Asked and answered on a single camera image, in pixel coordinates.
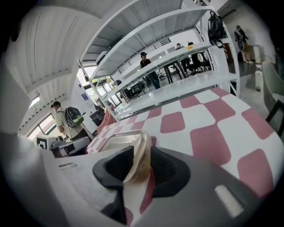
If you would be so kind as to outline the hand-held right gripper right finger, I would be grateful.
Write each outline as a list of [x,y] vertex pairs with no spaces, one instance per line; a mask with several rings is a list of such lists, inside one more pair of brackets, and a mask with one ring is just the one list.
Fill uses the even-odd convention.
[[261,204],[247,185],[217,164],[151,149],[155,187],[144,227],[241,227]]

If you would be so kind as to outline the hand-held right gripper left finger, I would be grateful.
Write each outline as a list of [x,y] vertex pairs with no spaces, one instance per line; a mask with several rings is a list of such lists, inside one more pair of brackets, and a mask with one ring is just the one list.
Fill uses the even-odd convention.
[[126,226],[123,182],[133,165],[133,148],[55,158],[43,149],[45,227]]

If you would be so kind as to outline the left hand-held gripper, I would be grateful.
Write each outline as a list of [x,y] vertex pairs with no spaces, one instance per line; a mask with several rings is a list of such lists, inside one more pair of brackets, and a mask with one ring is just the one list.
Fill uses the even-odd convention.
[[62,137],[36,136],[36,144],[50,150],[55,157],[72,157],[87,154],[88,137],[67,142]]

